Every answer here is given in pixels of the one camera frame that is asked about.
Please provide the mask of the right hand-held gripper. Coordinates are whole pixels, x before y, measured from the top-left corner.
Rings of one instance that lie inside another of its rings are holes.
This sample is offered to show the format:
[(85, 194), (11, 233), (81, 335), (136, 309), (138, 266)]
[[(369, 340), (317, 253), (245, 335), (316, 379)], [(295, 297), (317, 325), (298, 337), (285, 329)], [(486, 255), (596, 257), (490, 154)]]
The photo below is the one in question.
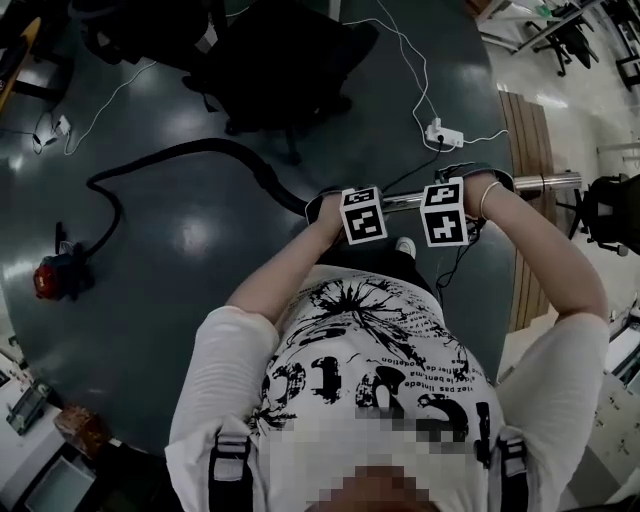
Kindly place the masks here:
[(505, 188), (514, 191), (514, 180), (510, 174), (483, 163), (440, 169), (435, 174), (435, 183), (424, 187), (419, 212), (429, 247), (469, 244), (464, 179), (482, 173), (492, 173)]

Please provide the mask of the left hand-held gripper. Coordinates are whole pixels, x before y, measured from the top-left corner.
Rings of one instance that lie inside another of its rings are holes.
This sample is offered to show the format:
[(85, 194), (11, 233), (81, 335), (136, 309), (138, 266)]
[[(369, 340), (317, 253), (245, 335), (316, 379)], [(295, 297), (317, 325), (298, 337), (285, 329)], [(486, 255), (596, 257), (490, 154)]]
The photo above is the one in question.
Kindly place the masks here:
[(382, 196), (376, 186), (321, 192), (305, 206), (304, 214), (308, 224), (316, 221), (323, 199), (331, 195), (340, 197), (339, 211), (343, 230), (350, 245), (387, 238)]

